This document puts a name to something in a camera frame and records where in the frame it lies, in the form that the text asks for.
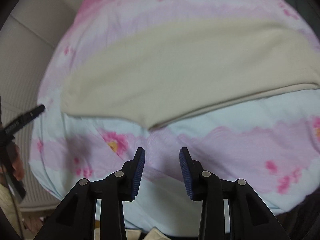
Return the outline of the person's left hand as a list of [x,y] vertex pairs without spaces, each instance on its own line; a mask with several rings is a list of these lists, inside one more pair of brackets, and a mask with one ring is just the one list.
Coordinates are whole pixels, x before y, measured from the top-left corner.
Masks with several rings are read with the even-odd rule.
[[14,147],[15,147],[15,157],[12,161],[12,166],[14,168],[13,174],[18,181],[22,181],[24,178],[24,174],[25,174],[24,167],[23,167],[23,161],[20,157],[19,147],[16,144],[14,144]]

